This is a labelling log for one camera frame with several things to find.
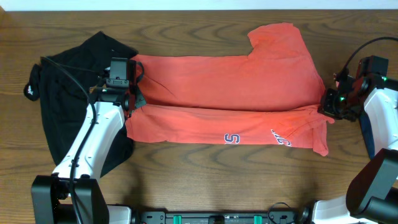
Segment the black t-shirt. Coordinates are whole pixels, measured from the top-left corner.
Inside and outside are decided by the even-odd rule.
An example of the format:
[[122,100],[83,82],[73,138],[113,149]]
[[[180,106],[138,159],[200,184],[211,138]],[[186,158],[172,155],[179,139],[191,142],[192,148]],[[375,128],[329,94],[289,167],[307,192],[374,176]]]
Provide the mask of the black t-shirt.
[[136,49],[98,32],[81,45],[43,58],[32,67],[24,95],[40,102],[45,137],[57,166],[55,175],[70,175],[70,160],[66,156],[86,114],[91,112],[86,92],[104,83],[113,57],[136,55]]

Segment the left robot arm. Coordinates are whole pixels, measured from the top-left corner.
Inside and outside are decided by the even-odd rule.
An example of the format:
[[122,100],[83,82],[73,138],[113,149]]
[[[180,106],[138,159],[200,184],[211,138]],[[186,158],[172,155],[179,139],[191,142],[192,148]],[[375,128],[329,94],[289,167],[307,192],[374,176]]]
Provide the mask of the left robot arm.
[[126,115],[145,104],[137,86],[141,65],[114,57],[108,76],[82,89],[88,106],[71,148],[51,175],[38,175],[32,183],[36,223],[138,223],[131,207],[105,202],[98,181]]

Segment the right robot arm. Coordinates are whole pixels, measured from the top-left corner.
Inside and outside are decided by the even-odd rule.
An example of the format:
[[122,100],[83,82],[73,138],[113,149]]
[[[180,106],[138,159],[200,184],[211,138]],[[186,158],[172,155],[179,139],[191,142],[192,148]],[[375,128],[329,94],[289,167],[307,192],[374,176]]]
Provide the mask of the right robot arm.
[[344,196],[315,202],[310,223],[397,223],[397,80],[388,63],[365,57],[355,77],[343,70],[322,96],[319,113],[359,121],[370,161]]

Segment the folded blue denim garment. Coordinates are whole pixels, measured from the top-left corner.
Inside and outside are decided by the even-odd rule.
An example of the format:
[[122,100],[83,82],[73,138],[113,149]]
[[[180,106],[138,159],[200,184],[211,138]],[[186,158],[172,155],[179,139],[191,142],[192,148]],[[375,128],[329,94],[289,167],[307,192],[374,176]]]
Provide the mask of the folded blue denim garment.
[[375,156],[375,146],[370,120],[368,117],[361,117],[359,123],[368,156],[370,159],[373,159]]

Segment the red orange t-shirt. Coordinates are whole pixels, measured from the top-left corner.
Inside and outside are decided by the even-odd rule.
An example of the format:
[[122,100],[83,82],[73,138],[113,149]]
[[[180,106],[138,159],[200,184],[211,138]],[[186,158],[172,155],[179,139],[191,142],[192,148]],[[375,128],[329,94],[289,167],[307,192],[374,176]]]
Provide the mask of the red orange t-shirt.
[[328,154],[325,86],[290,23],[250,31],[238,56],[137,55],[146,101],[126,121],[138,142],[276,144]]

